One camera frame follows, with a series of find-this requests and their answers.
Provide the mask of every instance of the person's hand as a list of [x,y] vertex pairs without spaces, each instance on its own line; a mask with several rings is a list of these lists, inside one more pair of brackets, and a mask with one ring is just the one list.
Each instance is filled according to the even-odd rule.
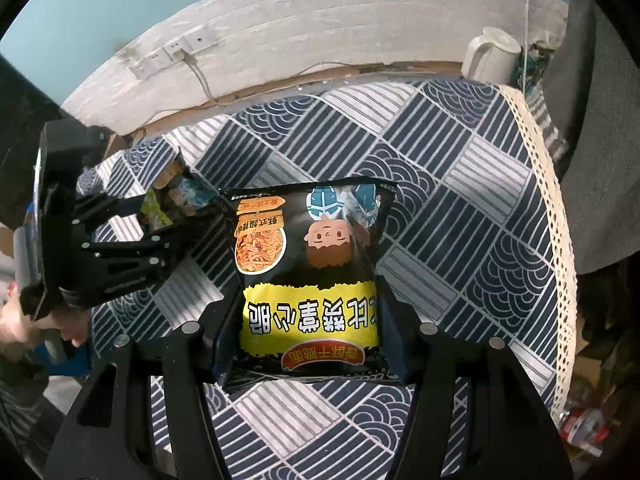
[[60,330],[62,339],[71,341],[76,348],[89,339],[91,321],[89,310],[76,310],[65,305],[49,315],[53,321],[53,328]]
[[15,357],[17,353],[35,348],[44,340],[43,330],[49,328],[60,330],[62,339],[78,347],[89,337],[89,322],[88,310],[75,310],[66,305],[34,322],[22,313],[16,294],[0,309],[0,351],[4,354],[10,351]]

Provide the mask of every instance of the screw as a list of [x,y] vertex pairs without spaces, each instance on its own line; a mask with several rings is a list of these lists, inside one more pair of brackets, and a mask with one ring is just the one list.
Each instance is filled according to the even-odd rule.
[[182,331],[185,334],[195,334],[200,329],[200,325],[197,321],[187,321],[182,326]]
[[504,348],[504,341],[499,337],[494,336],[489,338],[489,346],[496,350],[502,350]]
[[424,335],[434,335],[438,333],[438,327],[433,323],[422,323],[420,325],[420,332]]
[[131,341],[131,338],[128,335],[120,334],[113,340],[113,345],[116,348],[122,348],[123,346],[128,345],[129,341]]

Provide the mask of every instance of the power cord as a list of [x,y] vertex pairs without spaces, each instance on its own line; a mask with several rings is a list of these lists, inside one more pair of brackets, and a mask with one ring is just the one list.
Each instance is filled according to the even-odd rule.
[[[185,112],[187,110],[192,110],[192,111],[207,110],[208,108],[212,108],[213,106],[221,105],[221,103],[219,101],[216,101],[213,98],[213,96],[211,94],[211,90],[209,89],[209,83],[207,82],[207,78],[202,73],[202,70],[197,65],[196,60],[195,60],[195,58],[193,56],[191,56],[190,54],[187,54],[185,51],[181,50],[181,51],[178,51],[178,52],[176,52],[174,54],[174,59],[176,59],[178,61],[184,61],[185,64],[191,69],[191,71],[195,74],[196,78],[198,79],[198,83],[200,83],[200,86],[202,86],[202,91],[207,96],[207,99],[209,100],[209,102],[206,103],[206,104],[200,105],[200,106],[193,106],[193,107],[189,107],[189,108],[166,108],[165,110],[158,110],[151,117],[149,117],[145,122],[140,124],[140,126],[138,126],[137,128],[134,128],[132,131],[136,132],[138,130],[141,130],[142,128],[147,126],[150,122],[152,122],[156,118],[156,116],[158,116],[159,114],[164,114],[166,112],[178,113],[178,112]],[[361,66],[361,65],[356,65],[356,64],[352,64],[352,63],[343,63],[341,61],[320,61],[318,63],[313,63],[313,65],[310,65],[310,66],[306,67],[304,70],[301,70],[300,72],[296,72],[295,74],[287,76],[287,78],[289,78],[289,77],[297,77],[297,76],[302,75],[303,73],[305,73],[307,70],[311,70],[313,67],[316,67],[316,66],[319,66],[319,65],[324,65],[324,64],[327,64],[327,65],[331,65],[332,64],[332,65],[340,65],[340,66],[351,66],[351,67],[354,67],[354,68],[359,68]]]
[[529,0],[524,4],[524,63],[522,67],[522,95],[527,96],[527,58],[529,57]]
[[215,105],[219,105],[220,103],[213,98],[213,95],[211,95],[211,89],[209,88],[209,83],[207,82],[207,78],[202,73],[202,70],[198,66],[198,62],[196,61],[196,59],[190,54],[185,53],[183,61],[185,65],[191,69],[193,74],[198,79],[198,83],[200,83],[200,86],[202,86],[202,91],[204,92],[204,95],[207,96],[207,99],[209,100],[209,102]]

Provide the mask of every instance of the red label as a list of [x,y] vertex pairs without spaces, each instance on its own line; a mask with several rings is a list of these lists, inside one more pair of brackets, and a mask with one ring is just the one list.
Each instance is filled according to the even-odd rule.
[[352,365],[364,362],[364,350],[357,345],[334,339],[305,341],[292,346],[282,356],[282,368],[293,370],[306,363],[342,361]]
[[563,440],[569,439],[569,434],[571,430],[574,428],[575,423],[578,421],[580,416],[584,413],[584,408],[574,408],[571,410],[569,415],[567,416],[562,428],[560,429],[560,438]]

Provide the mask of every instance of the noodle illustration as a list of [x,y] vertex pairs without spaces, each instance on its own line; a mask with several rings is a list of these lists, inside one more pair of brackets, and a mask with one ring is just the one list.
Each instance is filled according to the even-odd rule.
[[238,238],[236,262],[241,270],[258,272],[273,264],[282,250],[279,229],[254,231]]

